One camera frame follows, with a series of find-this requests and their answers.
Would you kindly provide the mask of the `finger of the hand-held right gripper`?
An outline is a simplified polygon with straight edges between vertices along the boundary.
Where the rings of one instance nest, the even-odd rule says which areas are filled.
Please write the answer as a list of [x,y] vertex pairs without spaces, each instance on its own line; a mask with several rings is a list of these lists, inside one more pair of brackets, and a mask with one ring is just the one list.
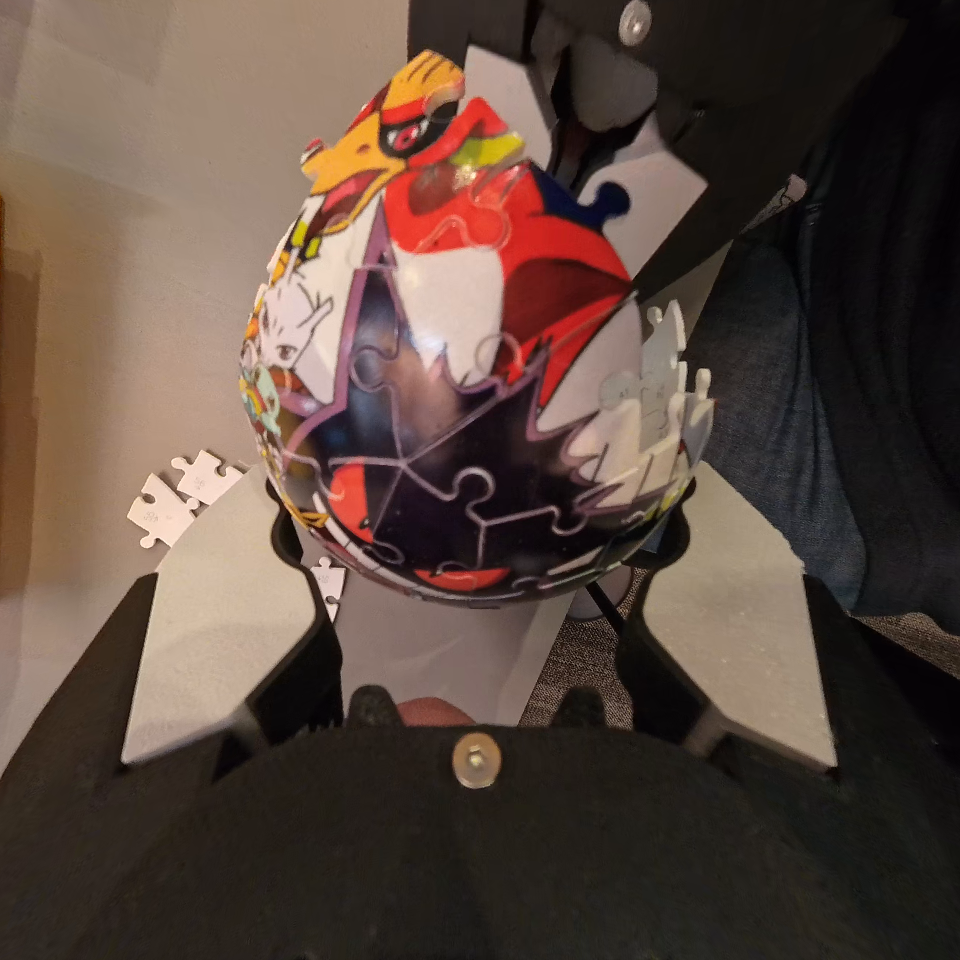
[[573,194],[635,279],[706,187],[668,147],[651,112],[630,143],[594,163]]
[[559,119],[539,70],[469,45],[464,76],[467,97],[484,99],[521,137],[525,155],[541,169],[552,170]]

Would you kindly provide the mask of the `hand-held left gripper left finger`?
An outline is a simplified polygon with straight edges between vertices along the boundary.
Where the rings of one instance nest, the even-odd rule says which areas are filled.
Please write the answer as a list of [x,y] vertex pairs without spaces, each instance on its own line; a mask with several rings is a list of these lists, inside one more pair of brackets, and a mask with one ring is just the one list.
[[160,563],[121,762],[227,732],[258,748],[343,722],[342,652],[294,521],[264,468]]

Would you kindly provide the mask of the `colourful puzzle ball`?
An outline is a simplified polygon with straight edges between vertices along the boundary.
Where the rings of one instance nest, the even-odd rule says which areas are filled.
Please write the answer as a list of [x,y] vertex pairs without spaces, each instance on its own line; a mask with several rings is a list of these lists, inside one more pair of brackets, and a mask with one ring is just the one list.
[[373,581],[456,605],[625,563],[714,425],[678,303],[642,312],[570,188],[435,51],[300,166],[239,357],[293,518]]

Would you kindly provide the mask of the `person's blue jeans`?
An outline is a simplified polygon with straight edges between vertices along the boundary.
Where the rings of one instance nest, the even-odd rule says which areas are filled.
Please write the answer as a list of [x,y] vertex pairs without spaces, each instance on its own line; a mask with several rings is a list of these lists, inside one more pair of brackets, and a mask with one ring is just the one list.
[[859,618],[959,623],[958,2],[905,27],[733,243],[687,357],[706,461]]

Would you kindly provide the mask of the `white red keychain charm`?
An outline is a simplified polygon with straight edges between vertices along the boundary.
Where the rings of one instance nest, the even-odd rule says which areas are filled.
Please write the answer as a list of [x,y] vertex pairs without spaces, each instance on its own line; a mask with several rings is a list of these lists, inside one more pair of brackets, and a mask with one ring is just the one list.
[[808,191],[807,181],[798,174],[790,174],[786,182],[774,194],[774,197],[763,208],[765,219],[769,219],[804,198]]

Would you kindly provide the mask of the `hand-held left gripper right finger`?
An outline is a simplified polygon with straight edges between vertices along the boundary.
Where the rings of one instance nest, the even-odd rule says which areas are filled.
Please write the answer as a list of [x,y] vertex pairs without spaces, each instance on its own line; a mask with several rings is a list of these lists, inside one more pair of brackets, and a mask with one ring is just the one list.
[[741,738],[837,764],[805,590],[786,538],[707,463],[623,624],[630,726],[708,758]]

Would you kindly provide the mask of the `squarish white puzzle piece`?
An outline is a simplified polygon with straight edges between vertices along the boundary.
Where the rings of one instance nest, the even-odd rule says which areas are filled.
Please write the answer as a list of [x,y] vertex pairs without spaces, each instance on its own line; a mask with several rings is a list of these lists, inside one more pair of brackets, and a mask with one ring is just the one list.
[[197,498],[184,499],[160,476],[150,473],[126,518],[142,530],[139,546],[143,549],[158,543],[173,547],[195,522],[200,506]]

